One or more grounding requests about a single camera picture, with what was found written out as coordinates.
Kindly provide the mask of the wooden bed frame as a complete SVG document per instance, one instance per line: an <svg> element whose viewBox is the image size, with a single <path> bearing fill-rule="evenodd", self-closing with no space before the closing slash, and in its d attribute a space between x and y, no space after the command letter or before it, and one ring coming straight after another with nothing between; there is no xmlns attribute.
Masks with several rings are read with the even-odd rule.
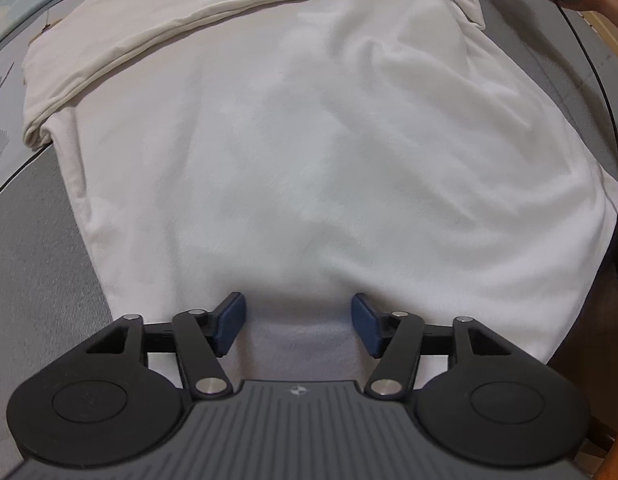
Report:
<svg viewBox="0 0 618 480"><path fill-rule="evenodd" d="M618 57L618 28L594 11L582 12L582 17Z"/></svg>

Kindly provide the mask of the white t-shirt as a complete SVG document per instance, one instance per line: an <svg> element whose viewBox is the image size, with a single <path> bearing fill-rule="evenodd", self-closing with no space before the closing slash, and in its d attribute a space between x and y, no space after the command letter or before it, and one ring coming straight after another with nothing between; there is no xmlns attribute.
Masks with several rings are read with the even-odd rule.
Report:
<svg viewBox="0 0 618 480"><path fill-rule="evenodd" d="M85 0L22 70L111 314L241 292L236 377L362 378L358 292L547 361L616 223L476 0Z"/></svg>

